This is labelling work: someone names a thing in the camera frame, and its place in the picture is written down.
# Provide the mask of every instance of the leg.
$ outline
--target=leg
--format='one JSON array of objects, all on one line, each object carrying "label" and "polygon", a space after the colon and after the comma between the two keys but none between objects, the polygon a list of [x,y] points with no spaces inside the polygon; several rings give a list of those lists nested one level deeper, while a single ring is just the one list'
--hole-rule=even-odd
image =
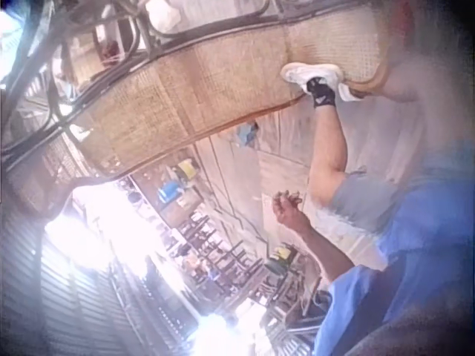
[{"label": "leg", "polygon": [[316,129],[308,191],[317,205],[377,232],[390,217],[398,189],[365,174],[345,173],[347,143],[335,109],[335,90],[342,75],[334,67],[295,63],[286,65],[281,73],[314,99]]},{"label": "leg", "polygon": [[344,171],[347,167],[347,141],[334,106],[317,107],[315,116],[309,194],[314,202],[328,206],[346,178]]},{"label": "leg", "polygon": [[291,63],[281,75],[313,96],[316,128],[308,190],[315,203],[329,205],[346,177],[347,142],[335,108],[335,92],[343,73],[335,65]]},{"label": "leg", "polygon": [[448,65],[410,56],[391,70],[380,94],[399,102],[417,101],[425,121],[428,151],[449,148],[454,142],[473,140],[470,103]]}]

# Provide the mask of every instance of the floor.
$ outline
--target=floor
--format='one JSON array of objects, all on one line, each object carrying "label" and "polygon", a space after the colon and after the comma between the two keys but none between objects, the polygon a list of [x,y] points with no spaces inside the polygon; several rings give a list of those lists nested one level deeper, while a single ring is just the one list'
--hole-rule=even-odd
[{"label": "floor", "polygon": [[[337,106],[347,138],[347,171],[365,168],[369,174],[398,182],[422,135],[416,105],[371,97],[362,102],[338,102]],[[260,240],[268,241],[271,249],[283,241],[304,248],[291,231],[276,222],[271,209],[275,192],[300,191],[304,194],[303,210],[324,236],[355,263],[384,268],[374,245],[377,237],[317,209],[305,194],[315,119],[311,102],[305,99],[258,119],[254,147],[239,145],[236,128],[194,145],[204,180],[214,192],[218,209],[225,212],[222,220],[232,220],[226,229],[229,238],[244,240],[259,257],[266,253]]]}]

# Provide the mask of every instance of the man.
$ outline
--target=man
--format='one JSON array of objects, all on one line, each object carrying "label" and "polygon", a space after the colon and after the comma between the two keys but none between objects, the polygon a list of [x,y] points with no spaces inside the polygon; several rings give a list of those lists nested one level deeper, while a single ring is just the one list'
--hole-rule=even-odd
[{"label": "man", "polygon": [[[316,129],[309,195],[319,206],[379,234],[378,247],[388,263],[384,271],[354,266],[312,228],[308,217],[298,210],[298,195],[286,192],[275,196],[273,209],[278,222],[300,235],[332,283],[333,302],[315,340],[315,355],[345,355],[352,349],[354,355],[396,355],[394,346],[404,338],[390,331],[384,333],[397,329],[388,326],[400,325],[407,313],[410,320],[420,321],[420,315],[411,310],[421,309],[431,322],[409,323],[413,328],[403,329],[412,337],[427,336],[418,334],[420,328],[433,330],[431,323],[435,322],[424,307],[435,303],[443,290],[450,289],[451,295],[456,295],[453,300],[473,300],[471,113],[460,99],[453,74],[443,65],[408,56],[394,67],[381,92],[396,100],[416,100],[425,121],[422,164],[405,186],[396,186],[361,172],[345,173],[347,144],[335,109],[335,92],[339,90],[346,98],[350,92],[341,83],[343,75],[338,67],[291,63],[284,66],[281,75],[313,97]],[[437,303],[449,302],[444,299]],[[466,309],[464,316],[470,312]],[[371,348],[375,340],[381,341],[377,335],[385,337],[382,345],[386,349]],[[434,347],[441,339],[438,334],[427,344]],[[399,352],[434,355],[427,354],[431,348],[418,350],[417,338],[409,344],[412,349]]]}]

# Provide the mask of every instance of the blue shirt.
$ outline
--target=blue shirt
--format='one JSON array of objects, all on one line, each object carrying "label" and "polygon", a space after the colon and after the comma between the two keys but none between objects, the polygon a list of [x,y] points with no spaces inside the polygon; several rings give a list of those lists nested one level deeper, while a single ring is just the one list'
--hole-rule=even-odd
[{"label": "blue shirt", "polygon": [[[378,244],[389,264],[402,255],[405,264],[383,323],[409,306],[426,303],[447,283],[471,277],[473,238],[473,180],[426,182],[408,191]],[[378,274],[384,277],[385,271],[356,266],[333,282],[333,302],[315,339],[314,355],[333,353]]]}]

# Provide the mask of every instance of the white sneaker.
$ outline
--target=white sneaker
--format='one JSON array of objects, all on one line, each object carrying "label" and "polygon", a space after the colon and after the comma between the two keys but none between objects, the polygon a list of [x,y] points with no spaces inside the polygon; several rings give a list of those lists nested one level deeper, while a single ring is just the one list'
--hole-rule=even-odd
[{"label": "white sneaker", "polygon": [[338,84],[344,78],[343,71],[338,65],[306,65],[298,62],[284,65],[281,76],[286,82],[299,85],[307,94],[310,94],[307,90],[307,83],[316,76],[324,78],[327,81],[326,84],[336,93]]},{"label": "white sneaker", "polygon": [[338,93],[344,102],[360,102],[363,100],[351,94],[350,87],[343,83],[338,84]]}]

